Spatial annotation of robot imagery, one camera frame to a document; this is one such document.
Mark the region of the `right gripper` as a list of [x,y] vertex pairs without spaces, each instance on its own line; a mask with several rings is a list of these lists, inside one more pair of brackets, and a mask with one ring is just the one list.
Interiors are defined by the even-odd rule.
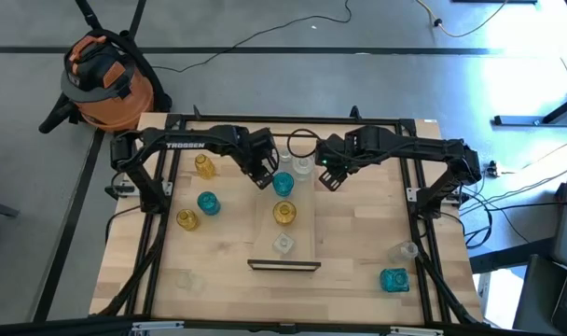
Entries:
[[339,136],[330,134],[326,139],[319,138],[315,145],[315,164],[325,168],[344,168],[329,172],[325,169],[318,177],[321,184],[329,191],[337,190],[347,178],[348,171],[358,171],[363,167],[359,160],[357,139],[361,129],[355,129]]

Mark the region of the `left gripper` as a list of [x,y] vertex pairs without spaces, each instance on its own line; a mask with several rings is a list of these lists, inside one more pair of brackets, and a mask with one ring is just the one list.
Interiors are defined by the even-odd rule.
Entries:
[[238,147],[242,171],[259,189],[270,185],[279,169],[277,147],[270,128],[252,132],[248,128],[239,128]]

